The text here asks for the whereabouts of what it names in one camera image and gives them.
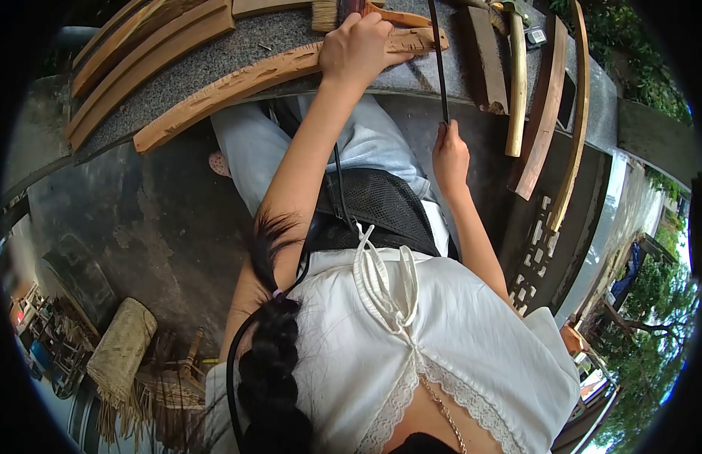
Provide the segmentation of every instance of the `gold chain necklace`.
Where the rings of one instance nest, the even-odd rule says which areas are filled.
[[[429,382],[426,380],[425,377],[419,375],[419,381],[421,381],[421,384],[426,388],[426,390],[429,392],[429,395],[431,395],[431,399],[439,405],[439,410],[442,412],[442,414],[446,417],[447,421],[449,422],[449,425],[452,426],[452,430],[454,431],[455,435],[457,436],[457,441],[459,442],[459,448],[462,449],[462,454],[467,454],[467,447],[464,444],[464,440],[462,440],[462,434],[459,433],[459,429],[457,429],[457,425],[452,421],[452,417],[449,416],[449,408],[447,408],[442,400],[437,396],[437,393],[434,392],[434,390],[429,386]]]

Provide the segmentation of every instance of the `right hand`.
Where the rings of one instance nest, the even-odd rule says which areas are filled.
[[[411,53],[390,54],[384,50],[393,30],[394,26],[381,20],[377,12],[364,18],[357,12],[350,14],[338,29],[325,36],[319,60],[323,81],[360,94],[383,70],[412,59]]]
[[[457,195],[469,194],[469,150],[467,144],[459,137],[459,125],[456,120],[450,121],[448,131],[446,124],[439,124],[437,143],[431,152],[431,165],[434,168],[434,176],[437,177],[439,190],[447,202]]]

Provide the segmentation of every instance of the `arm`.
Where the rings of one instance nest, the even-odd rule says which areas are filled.
[[[388,66],[409,60],[413,54],[387,54],[386,37],[394,26],[372,13],[363,19],[351,14],[337,30],[325,37],[320,54],[323,79],[318,94],[285,152],[268,187],[258,214],[269,219],[292,215],[292,228],[280,241],[295,240],[277,255],[274,277],[279,289],[290,287],[296,278],[303,242],[315,211],[325,165],[338,135],[351,116],[364,90]],[[229,346],[258,302],[269,297],[255,278],[249,262],[243,265],[232,307],[227,316],[220,361],[226,361]]]
[[[450,122],[449,131],[444,123],[439,126],[431,159],[439,189],[457,225],[462,264],[490,286],[520,317],[507,294],[500,262],[469,194],[466,181],[469,151],[467,144],[459,137],[459,126],[455,120]]]

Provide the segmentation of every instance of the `lace trim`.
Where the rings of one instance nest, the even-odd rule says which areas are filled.
[[[421,362],[420,368],[416,367],[417,362]],[[418,373],[426,376],[430,382],[441,386],[446,395],[454,398],[457,405],[465,408],[480,427],[490,432],[505,454],[523,453],[507,424],[482,395],[437,363],[420,358],[410,359],[397,386],[394,387],[392,394],[376,415],[371,428],[361,440],[356,454],[378,454],[392,439],[394,428],[404,418],[406,408],[411,404],[414,391],[419,385]]]
[[[480,427],[490,432],[505,454],[522,454],[522,449],[507,424],[492,405],[472,387],[431,360],[424,361],[424,370],[420,373],[423,373],[432,383],[441,386],[447,396],[451,396],[457,405],[465,408]]]
[[[404,418],[406,408],[414,399],[417,386],[419,386],[419,376],[416,374],[416,364],[412,356],[392,394],[389,395],[381,411],[376,415],[374,423],[361,440],[356,454],[378,454],[382,451],[383,446],[392,439],[394,428]]]

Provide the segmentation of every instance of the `black cable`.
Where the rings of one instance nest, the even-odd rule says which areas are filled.
[[[290,288],[283,292],[284,295],[288,295],[293,291],[293,288],[297,287],[303,279],[308,275],[308,269],[310,268],[310,252],[305,253],[306,266],[301,273],[301,276],[290,286]],[[232,343],[229,345],[229,353],[227,355],[227,402],[229,404],[229,418],[232,422],[232,431],[235,432],[235,441],[237,442],[237,449],[243,451],[243,438],[244,434],[242,428],[240,428],[240,417],[237,415],[237,401],[235,400],[235,356],[237,356],[237,348],[240,345],[245,332],[253,324],[255,319],[257,319],[260,309],[258,308],[254,313],[247,317],[247,320],[240,326],[237,330],[235,337],[232,339]]]
[[[343,175],[341,175],[341,155],[340,153],[338,153],[337,143],[333,146],[333,156],[336,158],[336,172],[338,173],[338,192],[341,196],[341,208],[344,212],[346,224],[348,224],[349,229],[351,229],[352,232],[360,233],[357,231],[356,225],[351,222],[348,209],[346,208],[346,198],[344,197],[344,178]]]

